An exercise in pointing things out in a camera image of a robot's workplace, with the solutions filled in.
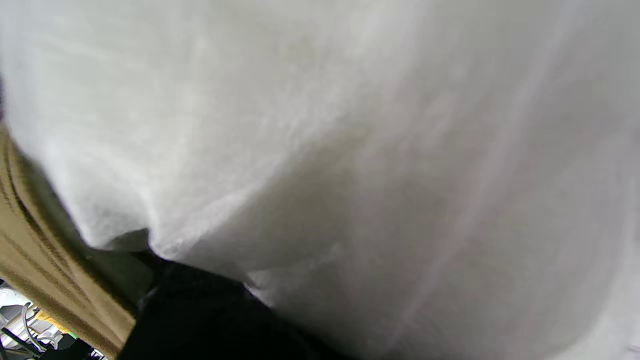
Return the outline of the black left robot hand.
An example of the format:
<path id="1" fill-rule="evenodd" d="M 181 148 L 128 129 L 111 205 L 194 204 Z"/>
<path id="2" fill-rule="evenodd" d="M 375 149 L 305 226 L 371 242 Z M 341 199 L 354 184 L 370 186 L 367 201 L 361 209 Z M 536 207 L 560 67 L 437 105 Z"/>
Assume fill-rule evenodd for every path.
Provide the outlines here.
<path id="1" fill-rule="evenodd" d="M 258 300 L 245 285 L 151 251 L 153 275 L 119 360 L 346 360 Z"/>

